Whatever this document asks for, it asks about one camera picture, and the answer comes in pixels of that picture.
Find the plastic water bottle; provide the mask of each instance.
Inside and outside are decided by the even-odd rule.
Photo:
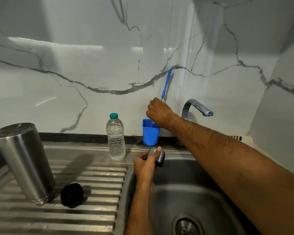
[[[125,158],[124,127],[117,113],[110,114],[106,125],[109,154],[113,161]]]

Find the faucet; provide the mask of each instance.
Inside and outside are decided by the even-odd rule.
[[[213,116],[213,112],[211,110],[209,110],[206,106],[199,103],[197,100],[190,99],[184,104],[184,107],[182,110],[181,117],[184,118],[185,120],[187,120],[188,111],[189,111],[189,108],[191,107],[191,105],[193,105],[197,110],[199,110],[203,114],[203,116],[205,116],[205,117]],[[184,145],[180,139],[176,140],[176,144],[179,146]]]

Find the blue container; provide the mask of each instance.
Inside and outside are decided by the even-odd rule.
[[[148,146],[154,146],[158,142],[160,127],[151,119],[143,119],[143,142]]]

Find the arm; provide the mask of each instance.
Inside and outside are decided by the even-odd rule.
[[[124,235],[152,235],[151,223],[151,198],[155,190],[153,176],[155,161],[160,156],[161,147],[158,147],[155,154],[149,156],[148,151],[137,155],[134,159],[134,172],[137,177],[136,189],[129,212],[129,220]]]
[[[263,235],[294,234],[294,174],[238,140],[184,120],[157,98],[148,109]]]

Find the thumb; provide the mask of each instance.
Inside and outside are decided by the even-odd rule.
[[[147,161],[156,161],[159,157],[160,157],[160,154],[161,154],[161,151],[162,151],[162,148],[161,147],[157,147],[157,150],[154,152],[154,154],[152,154],[151,156],[149,156],[147,158]]]

